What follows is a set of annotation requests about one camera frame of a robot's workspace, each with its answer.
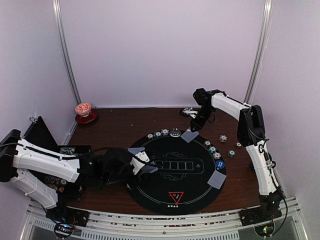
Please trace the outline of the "blue white chip top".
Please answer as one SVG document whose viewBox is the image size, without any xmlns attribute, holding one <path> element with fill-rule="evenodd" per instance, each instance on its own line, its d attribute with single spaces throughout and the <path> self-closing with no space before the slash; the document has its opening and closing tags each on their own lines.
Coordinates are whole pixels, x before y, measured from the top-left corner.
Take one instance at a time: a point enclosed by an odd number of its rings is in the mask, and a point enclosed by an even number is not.
<svg viewBox="0 0 320 240">
<path fill-rule="evenodd" d="M 161 130 L 161 135 L 162 136 L 168 136 L 169 135 L 169 130 L 167 129 L 167 128 L 163 128 L 162 130 Z"/>
</svg>

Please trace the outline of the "single playing card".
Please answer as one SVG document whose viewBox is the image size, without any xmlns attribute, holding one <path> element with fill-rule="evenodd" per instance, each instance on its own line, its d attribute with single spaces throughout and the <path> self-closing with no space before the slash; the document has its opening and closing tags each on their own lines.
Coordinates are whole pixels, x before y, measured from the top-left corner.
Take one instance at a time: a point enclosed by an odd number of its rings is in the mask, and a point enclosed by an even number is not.
<svg viewBox="0 0 320 240">
<path fill-rule="evenodd" d="M 226 180 L 227 176 L 218 170 L 215 170 L 212 175 L 210 176 L 209 180 L 207 181 L 207 184 L 211 186 L 212 188 L 215 188 L 217 190 L 220 190 Z"/>
</svg>

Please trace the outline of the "blue playing card deck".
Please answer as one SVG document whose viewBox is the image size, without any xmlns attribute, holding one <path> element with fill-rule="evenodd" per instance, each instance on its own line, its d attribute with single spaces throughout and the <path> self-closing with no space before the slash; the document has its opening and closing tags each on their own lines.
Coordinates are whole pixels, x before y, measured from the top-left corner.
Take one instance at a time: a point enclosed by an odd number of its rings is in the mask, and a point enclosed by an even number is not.
<svg viewBox="0 0 320 240">
<path fill-rule="evenodd" d="M 140 174 L 152 174 L 156 171 L 158 171 L 156 166 L 144 165 L 140 170 Z"/>
</svg>

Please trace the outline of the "playing card seat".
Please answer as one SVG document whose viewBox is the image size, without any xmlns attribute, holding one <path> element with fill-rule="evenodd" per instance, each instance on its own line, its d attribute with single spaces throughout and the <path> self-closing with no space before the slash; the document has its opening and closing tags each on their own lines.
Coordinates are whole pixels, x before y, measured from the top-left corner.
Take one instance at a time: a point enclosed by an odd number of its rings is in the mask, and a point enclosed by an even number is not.
<svg viewBox="0 0 320 240">
<path fill-rule="evenodd" d="M 130 153 L 136 155 L 138 153 L 144 152 L 145 148 L 144 147 L 131 147 L 127 149 Z"/>
<path fill-rule="evenodd" d="M 180 135 L 180 137 L 186 142 L 190 143 L 199 135 L 198 131 L 192 132 L 190 128 L 188 128 L 184 133 Z"/>
</svg>

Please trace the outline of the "blue round blind button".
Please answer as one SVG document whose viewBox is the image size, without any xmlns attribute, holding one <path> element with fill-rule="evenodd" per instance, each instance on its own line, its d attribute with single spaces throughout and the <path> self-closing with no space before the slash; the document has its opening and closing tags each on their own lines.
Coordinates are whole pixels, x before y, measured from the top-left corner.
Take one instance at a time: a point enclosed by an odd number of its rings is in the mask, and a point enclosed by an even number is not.
<svg viewBox="0 0 320 240">
<path fill-rule="evenodd" d="M 222 160 L 217 160 L 216 162 L 215 162 L 215 167 L 217 168 L 217 169 L 224 169 L 225 167 L 226 167 L 226 164 L 225 164 L 225 162 L 224 161 L 222 161 Z"/>
</svg>

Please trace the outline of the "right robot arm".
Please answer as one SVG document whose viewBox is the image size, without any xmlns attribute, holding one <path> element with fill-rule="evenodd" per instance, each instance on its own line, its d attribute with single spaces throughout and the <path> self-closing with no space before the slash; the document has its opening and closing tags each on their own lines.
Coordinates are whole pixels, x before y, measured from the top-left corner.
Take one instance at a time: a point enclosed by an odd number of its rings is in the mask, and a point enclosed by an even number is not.
<svg viewBox="0 0 320 240">
<path fill-rule="evenodd" d="M 228 96 L 224 91 L 198 88 L 193 98 L 200 106 L 190 121 L 191 132 L 197 132 L 217 109 L 238 121 L 237 140 L 248 152 L 258 181 L 260 205 L 240 211 L 242 223 L 250 225 L 279 218 L 281 201 L 285 200 L 274 174 L 274 162 L 267 149 L 265 124 L 259 105 L 250 105 Z"/>
</svg>

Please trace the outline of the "blue white chip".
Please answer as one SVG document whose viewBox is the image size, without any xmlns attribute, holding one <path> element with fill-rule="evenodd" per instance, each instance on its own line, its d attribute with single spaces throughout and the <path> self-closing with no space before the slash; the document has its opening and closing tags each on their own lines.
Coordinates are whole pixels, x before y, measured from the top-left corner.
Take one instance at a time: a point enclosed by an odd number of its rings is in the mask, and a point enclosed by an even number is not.
<svg viewBox="0 0 320 240">
<path fill-rule="evenodd" d="M 220 160 L 222 158 L 222 155 L 220 152 L 214 152 L 212 156 L 214 160 Z"/>
<path fill-rule="evenodd" d="M 161 135 L 162 136 L 168 136 L 169 135 L 169 130 L 167 129 L 167 128 L 163 128 L 162 130 L 161 130 Z"/>
</svg>

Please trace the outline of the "playing card top seat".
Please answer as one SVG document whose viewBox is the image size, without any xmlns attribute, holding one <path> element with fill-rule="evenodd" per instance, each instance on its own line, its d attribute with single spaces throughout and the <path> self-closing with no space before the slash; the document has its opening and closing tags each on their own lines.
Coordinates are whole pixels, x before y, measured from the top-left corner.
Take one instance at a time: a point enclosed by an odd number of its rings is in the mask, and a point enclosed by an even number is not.
<svg viewBox="0 0 320 240">
<path fill-rule="evenodd" d="M 199 135 L 198 131 L 192 132 L 190 128 L 188 128 L 184 133 L 180 135 L 180 137 L 186 142 L 190 143 Z"/>
</svg>

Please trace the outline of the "green chip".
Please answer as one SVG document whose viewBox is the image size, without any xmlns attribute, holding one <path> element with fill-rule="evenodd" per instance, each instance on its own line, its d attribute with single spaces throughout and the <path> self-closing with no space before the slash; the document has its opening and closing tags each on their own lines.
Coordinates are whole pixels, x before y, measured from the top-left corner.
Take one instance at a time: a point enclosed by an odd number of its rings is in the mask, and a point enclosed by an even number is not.
<svg viewBox="0 0 320 240">
<path fill-rule="evenodd" d="M 210 146 L 210 147 L 208 148 L 208 150 L 209 150 L 209 152 L 210 152 L 211 154 L 214 154 L 214 153 L 217 152 L 217 148 L 216 148 L 214 145 Z"/>
<path fill-rule="evenodd" d="M 156 132 L 153 133 L 153 136 L 154 136 L 155 138 L 159 138 L 159 137 L 162 136 L 162 133 L 161 133 L 160 131 L 156 131 Z"/>
</svg>

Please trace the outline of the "green chip top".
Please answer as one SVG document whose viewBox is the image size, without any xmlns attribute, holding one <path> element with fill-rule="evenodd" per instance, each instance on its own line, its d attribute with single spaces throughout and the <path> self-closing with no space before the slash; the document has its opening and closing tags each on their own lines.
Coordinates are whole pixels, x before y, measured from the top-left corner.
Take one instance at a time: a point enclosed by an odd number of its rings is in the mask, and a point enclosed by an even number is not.
<svg viewBox="0 0 320 240">
<path fill-rule="evenodd" d="M 155 138 L 159 138 L 159 137 L 162 136 L 162 133 L 161 133 L 160 131 L 156 131 L 156 132 L 153 133 L 153 136 L 154 136 Z"/>
</svg>

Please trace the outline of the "clear acrylic dealer button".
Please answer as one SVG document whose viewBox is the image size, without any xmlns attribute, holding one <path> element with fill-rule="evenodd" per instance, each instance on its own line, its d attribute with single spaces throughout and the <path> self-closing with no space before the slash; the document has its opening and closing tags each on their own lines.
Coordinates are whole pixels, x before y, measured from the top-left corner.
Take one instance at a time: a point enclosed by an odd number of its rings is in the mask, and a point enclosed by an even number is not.
<svg viewBox="0 0 320 240">
<path fill-rule="evenodd" d="M 181 130 L 178 128 L 172 128 L 169 130 L 169 135 L 173 138 L 178 138 L 181 135 Z"/>
</svg>

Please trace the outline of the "red triangle marker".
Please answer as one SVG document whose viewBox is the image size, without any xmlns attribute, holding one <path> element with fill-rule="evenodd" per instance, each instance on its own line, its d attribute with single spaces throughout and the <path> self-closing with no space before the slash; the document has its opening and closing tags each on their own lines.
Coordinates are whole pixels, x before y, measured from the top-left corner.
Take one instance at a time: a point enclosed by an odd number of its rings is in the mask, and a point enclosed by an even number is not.
<svg viewBox="0 0 320 240">
<path fill-rule="evenodd" d="M 172 198 L 172 200 L 174 201 L 174 203 L 176 205 L 178 205 L 182 199 L 182 197 L 184 196 L 184 191 L 170 191 L 168 192 L 169 196 Z"/>
</svg>

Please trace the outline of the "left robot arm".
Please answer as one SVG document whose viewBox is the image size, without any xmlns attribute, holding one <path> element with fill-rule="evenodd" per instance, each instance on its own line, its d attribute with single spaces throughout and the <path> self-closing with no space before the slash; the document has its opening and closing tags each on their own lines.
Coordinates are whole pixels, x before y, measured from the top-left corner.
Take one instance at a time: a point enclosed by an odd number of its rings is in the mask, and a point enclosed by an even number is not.
<svg viewBox="0 0 320 240">
<path fill-rule="evenodd" d="M 126 149 L 108 147 L 104 155 L 65 155 L 34 145 L 11 130 L 0 141 L 0 181 L 9 182 L 36 200 L 61 222 L 72 218 L 63 194 L 38 179 L 33 172 L 55 177 L 61 183 L 103 189 L 115 182 L 129 184 L 139 172 L 139 160 Z"/>
</svg>

